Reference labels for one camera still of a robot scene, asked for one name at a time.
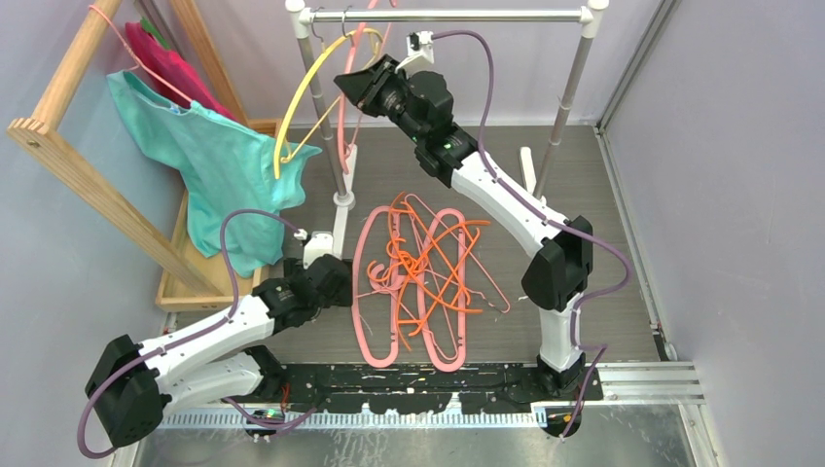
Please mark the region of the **yellow hanger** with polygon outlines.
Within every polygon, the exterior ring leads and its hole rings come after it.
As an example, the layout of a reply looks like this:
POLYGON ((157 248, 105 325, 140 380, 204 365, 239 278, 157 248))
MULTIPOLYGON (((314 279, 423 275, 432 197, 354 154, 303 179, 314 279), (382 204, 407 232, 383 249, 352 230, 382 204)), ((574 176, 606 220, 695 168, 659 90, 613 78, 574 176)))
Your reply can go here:
POLYGON ((316 122, 310 128, 305 137, 299 143, 296 143, 294 146, 292 146, 287 141, 287 133, 293 121, 294 114, 297 111, 298 106, 301 103, 301 100, 307 93, 311 81, 317 77, 317 74, 319 70, 322 68, 322 66, 328 61, 331 55, 333 55, 338 49, 340 49, 343 46, 345 41, 348 41, 349 39, 355 39, 356 37, 361 37, 364 34, 370 36, 369 44, 371 45, 372 55, 369 64, 373 63, 375 60, 378 59, 378 53, 382 51, 381 47, 385 44, 385 35, 377 29, 371 27, 364 27, 361 30, 353 29, 345 31, 338 39, 336 39, 334 42, 326 46, 325 49, 319 55, 319 57, 313 59, 310 62, 308 70, 305 72, 305 75, 301 79, 295 93, 292 96, 290 104, 281 121, 281 126, 279 127, 274 136, 275 144, 272 154, 272 170, 274 178, 276 180, 279 180, 281 178, 283 167, 291 163, 292 160, 296 157, 297 152, 300 151, 306 145, 309 138, 314 135, 314 133, 321 127, 322 124, 326 124, 328 122, 330 113, 336 108, 336 106, 341 101, 341 98, 337 97, 330 105, 322 104, 321 116, 316 118, 316 122))

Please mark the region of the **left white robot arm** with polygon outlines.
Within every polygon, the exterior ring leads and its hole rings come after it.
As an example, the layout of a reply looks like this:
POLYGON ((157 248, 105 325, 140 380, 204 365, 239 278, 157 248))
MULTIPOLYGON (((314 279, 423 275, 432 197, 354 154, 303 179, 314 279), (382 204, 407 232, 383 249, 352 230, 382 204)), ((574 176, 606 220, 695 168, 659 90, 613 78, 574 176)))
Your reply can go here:
POLYGON ((245 396, 272 401, 286 376, 262 341, 352 303, 351 261, 325 254, 306 268, 286 265, 283 276, 179 331, 142 342, 119 336, 106 344, 86 384, 82 419, 95 414, 119 449, 200 404, 245 396))

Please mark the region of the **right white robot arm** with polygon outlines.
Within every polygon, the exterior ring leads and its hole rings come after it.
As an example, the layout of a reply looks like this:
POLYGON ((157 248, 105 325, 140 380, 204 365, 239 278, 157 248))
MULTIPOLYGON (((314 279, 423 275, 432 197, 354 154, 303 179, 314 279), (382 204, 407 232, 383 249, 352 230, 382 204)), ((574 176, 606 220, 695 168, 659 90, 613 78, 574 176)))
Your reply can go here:
POLYGON ((566 398, 585 370, 585 353, 572 328, 574 303, 592 272, 592 224, 552 210, 518 185, 453 119, 453 96, 436 72, 408 75, 384 55, 365 70, 339 74, 334 83, 362 113, 387 118, 414 144, 414 155, 431 177, 475 202, 520 245, 530 263, 520 281, 539 308, 540 385, 552 399, 566 398))

